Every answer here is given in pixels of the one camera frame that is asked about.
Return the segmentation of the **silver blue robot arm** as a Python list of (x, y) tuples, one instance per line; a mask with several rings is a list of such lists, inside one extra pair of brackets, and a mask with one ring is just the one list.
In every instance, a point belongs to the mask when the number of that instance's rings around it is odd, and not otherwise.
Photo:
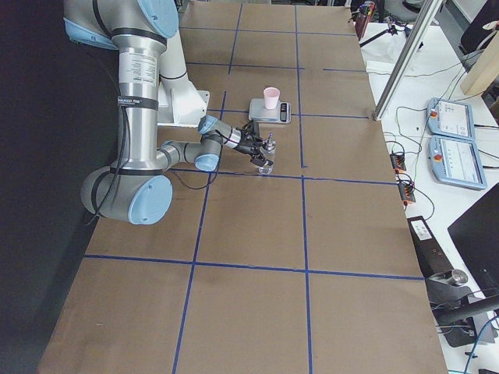
[(155, 224), (172, 202), (166, 171), (181, 163), (215, 171), (226, 147), (272, 165), (257, 123), (235, 128), (207, 114), (209, 94), (189, 80), (173, 1), (67, 1), (64, 21), (71, 41), (119, 54), (118, 156), (83, 183), (90, 213)]

